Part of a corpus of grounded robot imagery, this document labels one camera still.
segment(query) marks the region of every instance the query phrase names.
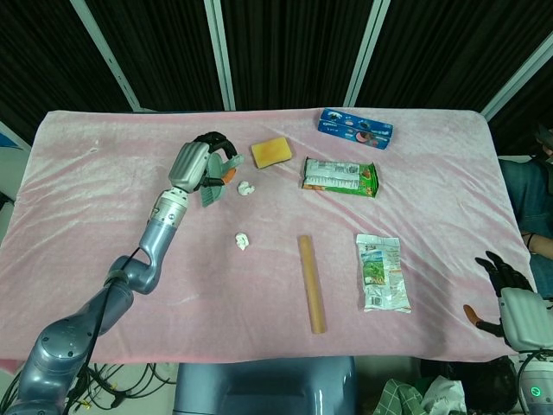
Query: person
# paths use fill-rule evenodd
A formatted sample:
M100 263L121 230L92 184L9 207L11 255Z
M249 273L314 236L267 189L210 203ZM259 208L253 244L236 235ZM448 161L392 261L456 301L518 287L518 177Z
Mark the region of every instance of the person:
M540 136L548 157L553 157L553 135ZM532 253L530 267L537 292L553 297L553 165L538 160L515 163L499 160L507 192L524 244Z

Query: yellow sponge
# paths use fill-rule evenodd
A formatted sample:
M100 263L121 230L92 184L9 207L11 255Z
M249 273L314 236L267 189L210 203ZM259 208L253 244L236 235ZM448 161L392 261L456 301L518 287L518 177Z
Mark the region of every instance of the yellow sponge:
M269 141L253 144L251 153L258 169L263 169L275 163L285 162L292 158L292 150L288 145L286 137L277 137Z

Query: pink velvet cloth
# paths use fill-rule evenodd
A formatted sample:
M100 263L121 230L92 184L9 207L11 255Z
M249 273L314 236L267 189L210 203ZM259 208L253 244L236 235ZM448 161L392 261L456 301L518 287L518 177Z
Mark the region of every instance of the pink velvet cloth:
M387 150L316 130L321 109L200 114L50 112L0 250L0 358L24 360L41 330L100 289L143 233L184 143L225 134L245 163L221 201L190 206L157 289L101 337L95 361L230 362L397 354L487 361L513 353L463 313L497 321L486 273L499 253L530 276L486 121L475 112L344 109L394 125ZM257 169L251 144L286 136L294 156ZM305 157L374 162L376 199L300 188ZM256 186L243 197L236 187ZM241 252L234 235L251 245ZM399 237L412 307L365 313L355 235ZM313 237L327 333L313 335L297 237Z

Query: person's arm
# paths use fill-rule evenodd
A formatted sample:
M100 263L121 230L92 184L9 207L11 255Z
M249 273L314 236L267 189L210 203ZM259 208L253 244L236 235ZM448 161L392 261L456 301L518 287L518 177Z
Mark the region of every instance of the person's arm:
M534 233L528 245L528 239L532 233L523 236L524 243L530 248L530 252L543 255L545 258L553 259L553 239Z

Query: blue snack box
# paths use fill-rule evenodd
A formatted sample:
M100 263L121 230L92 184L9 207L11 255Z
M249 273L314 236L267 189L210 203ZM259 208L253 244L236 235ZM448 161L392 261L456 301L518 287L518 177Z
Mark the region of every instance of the blue snack box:
M325 108L318 130L349 141L385 149L391 140L393 125L356 117L352 114Z

